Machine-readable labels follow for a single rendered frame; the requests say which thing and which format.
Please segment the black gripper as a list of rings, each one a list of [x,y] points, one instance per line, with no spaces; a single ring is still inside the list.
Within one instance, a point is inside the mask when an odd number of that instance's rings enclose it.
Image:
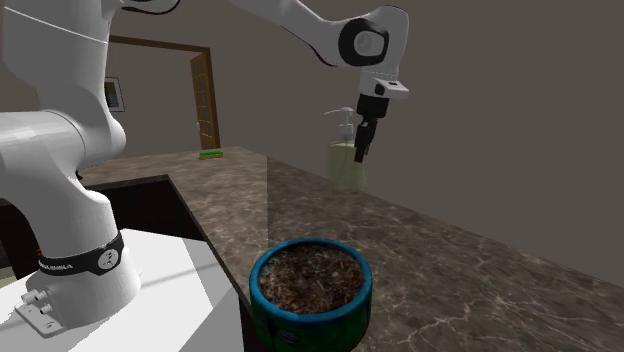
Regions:
[[[356,112],[363,117],[363,120],[357,126],[354,140],[355,162],[362,163],[368,154],[375,136],[378,119],[386,116],[389,102],[390,100],[384,97],[359,95]]]

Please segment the clear soap dispenser bottle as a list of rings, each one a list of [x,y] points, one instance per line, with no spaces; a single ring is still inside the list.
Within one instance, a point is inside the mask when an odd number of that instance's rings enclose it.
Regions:
[[[328,147],[330,181],[336,188],[365,191],[367,180],[364,164],[355,161],[355,128],[352,123],[354,110],[345,106],[327,111],[325,115],[331,113],[338,114],[338,139]]]

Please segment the brown wooden door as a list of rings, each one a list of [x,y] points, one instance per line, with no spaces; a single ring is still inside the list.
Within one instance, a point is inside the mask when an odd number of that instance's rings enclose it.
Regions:
[[[197,123],[202,150],[221,147],[211,51],[208,47],[111,35],[111,43],[196,53],[190,60]]]

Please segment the blue pot with soil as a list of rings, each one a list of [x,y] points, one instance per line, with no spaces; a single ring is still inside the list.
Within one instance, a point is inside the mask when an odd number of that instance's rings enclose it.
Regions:
[[[253,266],[249,289],[256,330],[271,352],[352,352],[369,326],[370,266],[338,241],[272,247]]]

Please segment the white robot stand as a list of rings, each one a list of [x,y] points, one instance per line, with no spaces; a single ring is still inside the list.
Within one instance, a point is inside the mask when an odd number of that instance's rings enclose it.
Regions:
[[[108,319],[41,337],[14,310],[20,279],[0,289],[0,352],[245,352],[239,296],[204,241],[125,229],[138,296]]]

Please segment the framed wall picture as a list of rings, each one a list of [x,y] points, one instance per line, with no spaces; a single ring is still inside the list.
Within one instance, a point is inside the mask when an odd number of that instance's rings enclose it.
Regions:
[[[116,77],[104,79],[104,94],[107,106],[111,112],[124,112],[124,102],[119,80]]]

